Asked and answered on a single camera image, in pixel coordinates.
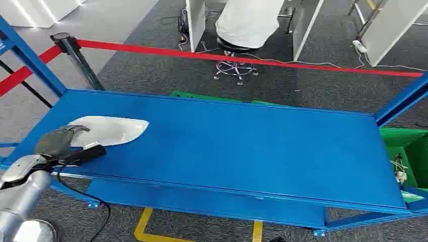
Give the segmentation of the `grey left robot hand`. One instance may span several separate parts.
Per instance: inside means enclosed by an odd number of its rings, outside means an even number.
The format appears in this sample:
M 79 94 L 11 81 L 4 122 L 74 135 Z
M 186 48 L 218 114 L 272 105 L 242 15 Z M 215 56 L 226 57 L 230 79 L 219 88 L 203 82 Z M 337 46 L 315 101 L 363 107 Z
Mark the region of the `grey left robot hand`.
M 84 162 L 106 155 L 100 144 L 88 148 L 72 149 L 72 140 L 90 129 L 83 125 L 67 125 L 44 134 L 35 146 L 34 153 L 42 155 L 53 165 L 81 166 Z

